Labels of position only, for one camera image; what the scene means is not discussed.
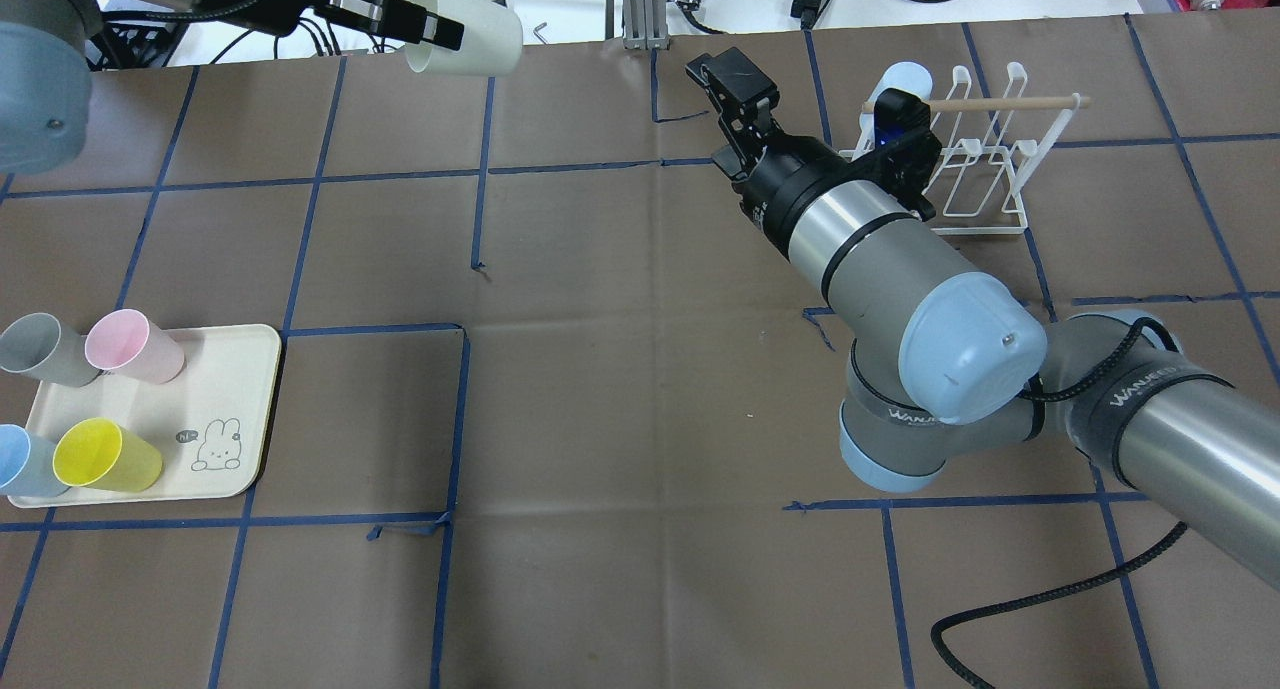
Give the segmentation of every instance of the white tray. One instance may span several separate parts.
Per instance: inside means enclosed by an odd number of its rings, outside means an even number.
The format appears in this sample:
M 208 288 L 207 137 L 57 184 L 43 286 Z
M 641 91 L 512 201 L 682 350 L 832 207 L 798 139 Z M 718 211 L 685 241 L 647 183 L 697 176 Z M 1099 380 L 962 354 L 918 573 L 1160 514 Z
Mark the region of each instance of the white tray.
M 187 365 L 168 384 L 104 374 L 87 387 L 40 384 L 27 430 L 58 442 L 92 416 L 118 421 L 164 457 L 160 479 L 138 493 L 73 487 L 59 497 L 9 497 L 17 507 L 63 507 L 233 497 L 257 476 L 280 364 L 269 325 L 168 332 Z

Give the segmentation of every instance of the white floor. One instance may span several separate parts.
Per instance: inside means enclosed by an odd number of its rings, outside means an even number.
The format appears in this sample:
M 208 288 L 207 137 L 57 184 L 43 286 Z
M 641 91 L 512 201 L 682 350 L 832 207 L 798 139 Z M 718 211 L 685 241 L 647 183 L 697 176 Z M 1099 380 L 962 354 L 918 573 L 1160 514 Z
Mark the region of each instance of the white floor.
M 525 27 L 525 42 L 567 44 L 598 41 L 605 37 L 605 0 L 507 0 Z M 621 35 L 621 0 L 614 12 L 614 35 Z M 788 13 L 791 0 L 704 0 L 700 20 L 731 33 L 780 32 L 796 29 L 799 22 Z M 879 27 L 948 22 L 1033 19 L 1043 15 L 1142 14 L 1166 10 L 1164 0 L 956 0 L 923 5 L 904 0 L 831 0 L 818 28 Z M 696 33 L 675 6 L 668 5 L 668 31 L 672 35 Z M 541 38 L 534 36 L 539 29 Z M 173 65 L 206 64 L 243 32 L 229 24 L 196 24 L 178 47 Z M 370 41 L 361 33 L 337 28 L 343 50 L 366 50 Z M 274 37 L 251 35 L 233 47 L 221 61 L 270 59 Z M 280 58 L 315 54 L 311 38 L 302 29 L 280 41 Z

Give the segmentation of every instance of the light blue cup on rack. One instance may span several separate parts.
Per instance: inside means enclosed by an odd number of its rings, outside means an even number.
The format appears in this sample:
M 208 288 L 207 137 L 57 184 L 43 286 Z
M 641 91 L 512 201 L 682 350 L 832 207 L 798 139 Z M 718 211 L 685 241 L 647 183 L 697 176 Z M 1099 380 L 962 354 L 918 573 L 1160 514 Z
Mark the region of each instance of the light blue cup on rack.
M 54 476 L 54 443 L 22 426 L 0 424 L 0 494 L 56 497 L 67 490 Z

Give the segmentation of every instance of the white wire rack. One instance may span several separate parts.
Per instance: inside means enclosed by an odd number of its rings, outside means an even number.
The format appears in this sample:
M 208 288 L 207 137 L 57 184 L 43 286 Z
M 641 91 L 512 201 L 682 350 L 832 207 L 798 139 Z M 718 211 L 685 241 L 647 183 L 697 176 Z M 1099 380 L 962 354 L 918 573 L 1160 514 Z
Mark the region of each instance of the white wire rack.
M 1023 200 L 1023 187 L 1036 173 L 1036 169 L 1048 155 L 1048 151 L 1057 142 L 1059 137 L 1070 124 L 1075 111 L 1088 106 L 1088 99 L 1074 93 L 1062 100 L 1038 97 L 1025 97 L 1027 69 L 1016 61 L 1006 65 L 1009 76 L 1005 91 L 1000 100 L 982 102 L 982 111 L 988 111 L 986 132 L 982 138 L 964 137 L 966 111 L 974 109 L 950 110 L 947 105 L 952 100 L 970 100 L 974 85 L 969 69 L 956 67 L 951 69 L 951 90 L 941 102 L 933 101 L 933 122 L 931 128 L 942 141 L 942 155 L 937 169 L 929 179 L 929 190 L 936 186 L 947 191 L 946 201 L 940 205 L 938 218 L 943 227 L 934 227 L 938 234 L 1020 234 L 1027 231 L 1027 205 Z M 955 102 L 965 106 L 965 102 Z M 969 102 L 970 106 L 978 102 Z M 1016 140 L 1007 142 L 1009 128 L 1014 123 L 1014 115 L 1020 111 L 1043 111 L 1057 109 L 1057 115 L 1050 124 L 1044 136 L 1038 140 Z M 940 127 L 950 126 L 950 132 L 943 138 Z M 874 129 L 863 131 L 858 140 L 858 146 L 852 150 L 841 151 L 841 156 L 849 160 L 869 152 L 874 145 Z M 980 193 L 977 202 L 969 197 Z

